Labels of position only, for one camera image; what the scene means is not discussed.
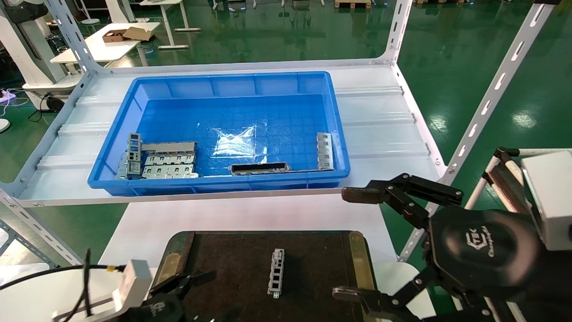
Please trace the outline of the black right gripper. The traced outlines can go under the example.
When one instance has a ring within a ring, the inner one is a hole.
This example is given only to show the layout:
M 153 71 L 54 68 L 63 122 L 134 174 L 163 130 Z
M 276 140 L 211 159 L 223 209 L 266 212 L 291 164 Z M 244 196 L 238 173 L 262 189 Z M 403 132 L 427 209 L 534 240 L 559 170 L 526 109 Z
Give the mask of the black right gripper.
M 391 322 L 492 322 L 483 305 L 426 318 L 407 308 L 417 295 L 438 283 L 452 295 L 516 300 L 526 295 L 544 245 L 525 216 L 498 209 L 476 211 L 443 208 L 429 218 L 415 199 L 438 206 L 460 205 L 464 193 L 456 188 L 407 173 L 388 181 L 371 180 L 365 187 L 344 187 L 349 203 L 388 204 L 416 229 L 427 229 L 431 251 L 426 267 L 394 295 L 376 290 L 334 287 L 332 296 L 359 303 L 370 318 Z

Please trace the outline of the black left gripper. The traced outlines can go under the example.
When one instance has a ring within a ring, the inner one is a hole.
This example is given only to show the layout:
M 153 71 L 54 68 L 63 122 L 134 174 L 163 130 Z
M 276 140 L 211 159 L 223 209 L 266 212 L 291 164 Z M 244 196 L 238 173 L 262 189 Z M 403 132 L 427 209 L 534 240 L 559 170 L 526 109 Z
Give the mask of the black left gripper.
M 187 322 L 188 316 L 179 298 L 185 298 L 191 288 L 200 287 L 216 278 L 215 270 L 196 275 L 176 274 L 167 278 L 150 289 L 150 299 L 138 309 L 138 322 Z

